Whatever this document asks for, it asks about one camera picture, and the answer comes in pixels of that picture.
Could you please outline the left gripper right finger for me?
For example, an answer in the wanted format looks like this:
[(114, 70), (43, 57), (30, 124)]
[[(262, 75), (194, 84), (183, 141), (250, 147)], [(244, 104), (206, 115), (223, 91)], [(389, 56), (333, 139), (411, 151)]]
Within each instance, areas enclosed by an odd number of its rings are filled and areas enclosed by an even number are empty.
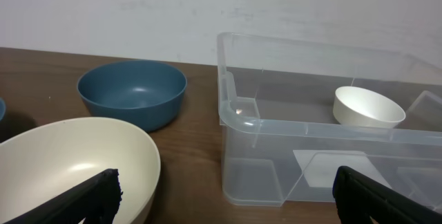
[(332, 195), (342, 224), (441, 224), (441, 214), (348, 167), (336, 172)]

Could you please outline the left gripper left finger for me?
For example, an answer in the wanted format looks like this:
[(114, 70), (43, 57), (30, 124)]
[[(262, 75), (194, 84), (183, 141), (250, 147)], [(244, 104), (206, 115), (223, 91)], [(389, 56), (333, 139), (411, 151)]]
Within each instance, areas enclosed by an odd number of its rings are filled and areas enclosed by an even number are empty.
[(122, 201), (117, 169), (105, 169), (6, 224), (112, 224)]

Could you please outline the small white bowl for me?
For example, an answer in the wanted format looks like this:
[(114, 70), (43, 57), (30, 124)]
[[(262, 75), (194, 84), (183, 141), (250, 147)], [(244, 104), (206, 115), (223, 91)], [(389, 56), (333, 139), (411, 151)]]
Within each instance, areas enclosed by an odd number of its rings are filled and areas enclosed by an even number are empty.
[(343, 125), (392, 129), (406, 118), (394, 101), (374, 91), (342, 86), (335, 90), (335, 119)]

